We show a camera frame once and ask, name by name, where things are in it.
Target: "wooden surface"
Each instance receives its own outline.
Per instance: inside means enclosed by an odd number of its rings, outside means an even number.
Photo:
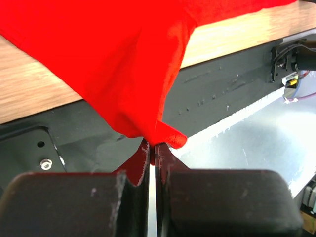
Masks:
[[[315,12],[316,4],[298,1],[199,27],[182,67],[316,28]],[[80,98],[41,63],[0,37],[0,124]]]

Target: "cable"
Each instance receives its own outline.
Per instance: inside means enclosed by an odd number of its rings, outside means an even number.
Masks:
[[[289,51],[298,48],[298,47],[303,47],[311,52],[316,52],[316,48],[309,48],[301,43],[297,43],[297,44],[293,44],[289,47],[286,47],[285,49],[283,49],[278,56],[273,60],[273,65],[275,65],[284,55],[286,55]]]

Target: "screw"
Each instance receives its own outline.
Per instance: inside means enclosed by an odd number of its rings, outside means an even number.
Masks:
[[[53,162],[50,159],[42,159],[39,165],[42,170],[49,170],[51,169]]]

